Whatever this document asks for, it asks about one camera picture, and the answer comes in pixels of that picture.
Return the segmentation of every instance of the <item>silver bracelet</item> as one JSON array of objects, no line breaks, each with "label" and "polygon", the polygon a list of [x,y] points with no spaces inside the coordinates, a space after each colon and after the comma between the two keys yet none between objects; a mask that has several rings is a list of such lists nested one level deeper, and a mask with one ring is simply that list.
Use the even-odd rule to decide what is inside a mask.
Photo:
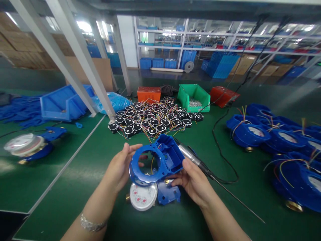
[{"label": "silver bracelet", "polygon": [[99,230],[103,229],[105,226],[107,226],[107,220],[98,224],[98,223],[92,223],[90,221],[88,221],[84,214],[81,213],[80,216],[80,224],[81,226],[86,229],[89,232],[98,232]]}]

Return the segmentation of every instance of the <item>workbench surface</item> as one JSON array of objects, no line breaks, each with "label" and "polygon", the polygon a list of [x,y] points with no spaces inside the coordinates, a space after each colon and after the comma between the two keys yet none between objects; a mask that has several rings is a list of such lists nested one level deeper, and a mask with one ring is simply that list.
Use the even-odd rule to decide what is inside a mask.
[{"label": "workbench surface", "polygon": [[[226,109],[213,106],[209,113],[204,114],[204,121],[197,125],[194,122],[192,128],[178,132],[175,137],[190,145],[218,177],[232,180],[235,178],[234,173],[220,157],[212,136],[215,121],[225,112]],[[309,210],[296,213],[285,207],[284,200],[277,195],[270,183],[270,170],[262,171],[271,156],[260,149],[246,153],[231,140],[225,122],[236,113],[238,110],[232,108],[215,130],[224,155],[240,176],[239,182],[225,186],[264,219],[266,224],[217,183],[210,181],[213,188],[252,240],[317,240],[320,237],[321,215]],[[6,207],[7,210],[27,212],[101,118],[101,115],[82,118],[79,122],[84,125],[83,129],[66,127],[70,133],[67,139],[61,140],[47,158],[26,169],[23,166],[17,167],[14,157],[1,151],[1,163],[5,169],[1,169],[4,174],[1,174],[0,209]],[[98,125],[14,240],[56,241],[63,236],[82,211],[110,160],[125,142],[124,137],[110,132],[108,122],[106,117]],[[2,125],[1,133],[12,131],[13,127],[10,126],[11,124]],[[128,140],[128,143],[146,145],[148,139],[144,134],[138,134]],[[182,188],[180,203],[173,202],[166,206],[156,204],[146,212],[138,212],[125,202],[130,184],[129,181],[118,196],[108,221],[105,240],[210,240],[200,209]]]}]

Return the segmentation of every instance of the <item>orange toolbox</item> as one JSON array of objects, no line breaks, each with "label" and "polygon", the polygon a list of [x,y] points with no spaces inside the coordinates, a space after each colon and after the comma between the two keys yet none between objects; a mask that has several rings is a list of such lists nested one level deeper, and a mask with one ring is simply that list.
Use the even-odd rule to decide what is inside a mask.
[{"label": "orange toolbox", "polygon": [[240,95],[229,89],[225,91],[225,87],[223,86],[216,86],[212,88],[210,96],[211,103],[215,102],[214,104],[223,108],[228,103],[235,101]]},{"label": "orange toolbox", "polygon": [[161,100],[161,89],[159,87],[138,87],[138,102],[147,101],[148,103],[159,102]]}]

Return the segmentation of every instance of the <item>forearm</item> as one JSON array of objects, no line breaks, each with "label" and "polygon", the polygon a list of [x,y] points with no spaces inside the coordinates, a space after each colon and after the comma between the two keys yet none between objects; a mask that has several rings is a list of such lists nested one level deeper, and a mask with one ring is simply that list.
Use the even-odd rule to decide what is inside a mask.
[{"label": "forearm", "polygon": [[201,210],[214,240],[250,240],[214,191],[208,206],[202,207]]},{"label": "forearm", "polygon": [[[94,193],[86,203],[83,214],[92,223],[102,223],[110,217],[117,194],[113,187],[104,179],[100,182]],[[106,227],[98,232],[90,232],[84,229],[80,223],[80,215],[75,219],[61,241],[100,241],[103,240]]]}]

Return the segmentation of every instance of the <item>green plastic bin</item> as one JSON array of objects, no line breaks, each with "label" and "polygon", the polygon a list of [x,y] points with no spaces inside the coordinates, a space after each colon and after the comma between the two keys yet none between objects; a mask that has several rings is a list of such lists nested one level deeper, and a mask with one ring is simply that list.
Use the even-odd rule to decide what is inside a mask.
[{"label": "green plastic bin", "polygon": [[[190,106],[190,97],[199,100],[202,106]],[[210,104],[211,96],[203,90],[198,84],[180,84],[178,99],[187,112],[198,112],[204,106]],[[210,106],[205,107],[201,112],[209,112]]]}]

